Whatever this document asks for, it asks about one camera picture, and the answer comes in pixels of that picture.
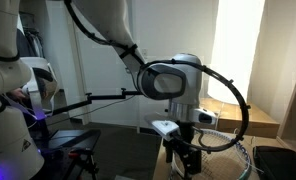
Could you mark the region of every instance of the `floor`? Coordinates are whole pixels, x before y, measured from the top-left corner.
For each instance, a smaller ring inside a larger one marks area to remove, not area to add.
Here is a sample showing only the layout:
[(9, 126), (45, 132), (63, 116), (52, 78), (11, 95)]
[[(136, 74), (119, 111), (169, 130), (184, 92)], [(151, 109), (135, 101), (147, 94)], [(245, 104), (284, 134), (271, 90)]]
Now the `floor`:
[[(56, 95), (57, 106), (64, 106), (63, 93)], [(66, 119), (60, 114), (47, 119), (47, 124)], [(56, 129), (100, 129), (101, 136), (95, 147), (94, 158), (98, 165), (99, 180), (136, 179), (151, 180), (153, 177), (161, 138), (159, 136), (138, 134), (134, 127), (122, 127), (100, 123), (82, 124), (69, 120), (48, 127)], [(87, 173), (83, 180), (92, 179)]]

